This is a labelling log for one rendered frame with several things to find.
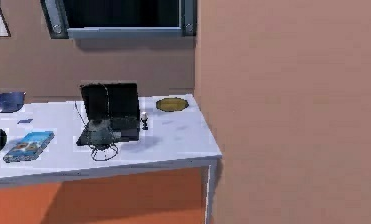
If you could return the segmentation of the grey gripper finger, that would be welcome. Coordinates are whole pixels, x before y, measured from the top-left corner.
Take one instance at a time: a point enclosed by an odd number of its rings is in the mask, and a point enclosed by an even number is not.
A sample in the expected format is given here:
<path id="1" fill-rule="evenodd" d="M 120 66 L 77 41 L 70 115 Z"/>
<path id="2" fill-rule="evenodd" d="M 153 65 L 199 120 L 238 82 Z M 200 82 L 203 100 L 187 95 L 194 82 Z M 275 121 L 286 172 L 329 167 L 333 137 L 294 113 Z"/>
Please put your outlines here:
<path id="1" fill-rule="evenodd" d="M 101 145 L 92 145 L 91 158 L 94 161 L 104 161 L 106 159 L 105 147 Z"/>
<path id="2" fill-rule="evenodd" d="M 115 143 L 110 144 L 109 147 L 107 148 L 107 152 L 105 153 L 105 160 L 108 161 L 114 158 L 115 156 L 118 155 L 118 153 L 119 149 L 117 145 Z"/>

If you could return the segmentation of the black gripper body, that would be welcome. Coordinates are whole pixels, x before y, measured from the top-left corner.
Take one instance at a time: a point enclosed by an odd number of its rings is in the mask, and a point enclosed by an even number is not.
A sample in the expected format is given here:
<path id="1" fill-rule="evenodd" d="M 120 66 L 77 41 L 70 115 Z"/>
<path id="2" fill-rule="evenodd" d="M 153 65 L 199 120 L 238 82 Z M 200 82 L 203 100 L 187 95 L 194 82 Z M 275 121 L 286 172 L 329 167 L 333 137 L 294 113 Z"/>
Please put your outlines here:
<path id="1" fill-rule="evenodd" d="M 87 131 L 90 145 L 105 146 L 113 142 L 109 120 L 90 121 Z"/>

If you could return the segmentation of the black laptop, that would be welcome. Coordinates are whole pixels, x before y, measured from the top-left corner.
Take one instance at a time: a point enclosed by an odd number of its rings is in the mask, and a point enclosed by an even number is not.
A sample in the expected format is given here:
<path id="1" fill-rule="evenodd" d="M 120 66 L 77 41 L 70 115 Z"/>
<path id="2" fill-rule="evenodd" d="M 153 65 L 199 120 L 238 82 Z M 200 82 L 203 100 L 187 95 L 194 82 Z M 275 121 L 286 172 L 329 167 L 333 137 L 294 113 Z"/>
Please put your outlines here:
<path id="1" fill-rule="evenodd" d="M 138 141 L 140 108 L 136 83 L 81 85 L 88 124 L 94 120 L 109 120 L 113 142 Z M 88 124 L 77 140 L 78 146 L 90 145 Z"/>

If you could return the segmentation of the blue book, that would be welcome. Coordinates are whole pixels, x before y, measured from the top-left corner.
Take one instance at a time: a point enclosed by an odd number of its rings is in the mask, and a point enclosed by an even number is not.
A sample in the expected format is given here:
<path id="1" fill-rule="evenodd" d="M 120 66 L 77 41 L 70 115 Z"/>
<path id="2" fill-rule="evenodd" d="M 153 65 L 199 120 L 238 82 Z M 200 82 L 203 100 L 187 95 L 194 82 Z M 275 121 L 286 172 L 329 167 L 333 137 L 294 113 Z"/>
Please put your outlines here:
<path id="1" fill-rule="evenodd" d="M 6 163 L 36 160 L 53 138 L 53 131 L 30 132 L 6 153 L 3 160 Z"/>

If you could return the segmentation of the white table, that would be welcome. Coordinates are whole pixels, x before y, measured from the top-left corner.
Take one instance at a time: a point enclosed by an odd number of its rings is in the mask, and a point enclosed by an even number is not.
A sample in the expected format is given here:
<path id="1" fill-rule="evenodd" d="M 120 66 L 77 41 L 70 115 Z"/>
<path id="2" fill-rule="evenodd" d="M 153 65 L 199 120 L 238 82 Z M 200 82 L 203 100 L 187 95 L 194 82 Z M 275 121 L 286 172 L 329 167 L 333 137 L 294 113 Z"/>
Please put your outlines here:
<path id="1" fill-rule="evenodd" d="M 32 131 L 55 133 L 40 158 L 30 162 L 6 163 L 0 152 L 0 188 L 129 175 L 161 170 L 206 167 L 205 224 L 210 224 L 216 167 L 222 153 L 205 119 L 190 94 L 183 97 L 189 106 L 180 112 L 156 108 L 158 96 L 139 99 L 148 114 L 148 130 L 137 142 L 119 143 L 119 154 L 108 161 L 96 162 L 91 149 L 79 147 L 76 140 L 87 122 L 81 101 L 26 104 L 17 113 L 1 114 L 0 128 L 8 135 L 8 147 Z M 17 124 L 22 119 L 29 124 Z"/>

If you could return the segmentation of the yellow round plate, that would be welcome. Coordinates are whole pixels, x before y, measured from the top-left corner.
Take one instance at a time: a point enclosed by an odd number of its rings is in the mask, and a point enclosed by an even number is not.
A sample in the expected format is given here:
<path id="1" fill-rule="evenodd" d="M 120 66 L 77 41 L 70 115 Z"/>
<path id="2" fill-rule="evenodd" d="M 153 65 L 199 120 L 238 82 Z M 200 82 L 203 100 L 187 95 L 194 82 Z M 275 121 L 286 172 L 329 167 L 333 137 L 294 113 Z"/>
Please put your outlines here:
<path id="1" fill-rule="evenodd" d="M 156 108 L 164 112 L 177 112 L 189 106 L 187 100 L 178 97 L 163 98 L 156 102 Z"/>

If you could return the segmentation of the dark blue bowl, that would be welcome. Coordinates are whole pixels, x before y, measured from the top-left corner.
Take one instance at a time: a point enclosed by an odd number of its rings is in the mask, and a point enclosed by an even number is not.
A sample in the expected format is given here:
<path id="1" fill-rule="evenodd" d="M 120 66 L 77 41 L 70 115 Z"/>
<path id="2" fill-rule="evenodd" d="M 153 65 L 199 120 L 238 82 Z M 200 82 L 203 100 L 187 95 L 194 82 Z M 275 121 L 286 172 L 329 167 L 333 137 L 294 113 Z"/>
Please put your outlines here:
<path id="1" fill-rule="evenodd" d="M 25 92 L 0 93 L 0 113 L 19 111 L 24 105 L 25 96 Z"/>

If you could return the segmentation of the grey framed window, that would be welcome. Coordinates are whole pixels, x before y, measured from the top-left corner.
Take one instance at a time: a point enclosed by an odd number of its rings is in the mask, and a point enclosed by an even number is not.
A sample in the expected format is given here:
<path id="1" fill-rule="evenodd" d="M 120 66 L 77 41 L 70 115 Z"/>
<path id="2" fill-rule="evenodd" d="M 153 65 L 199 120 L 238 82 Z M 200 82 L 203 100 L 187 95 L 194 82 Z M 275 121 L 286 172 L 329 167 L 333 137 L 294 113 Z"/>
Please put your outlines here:
<path id="1" fill-rule="evenodd" d="M 53 39 L 194 36 L 197 0 L 40 0 Z"/>

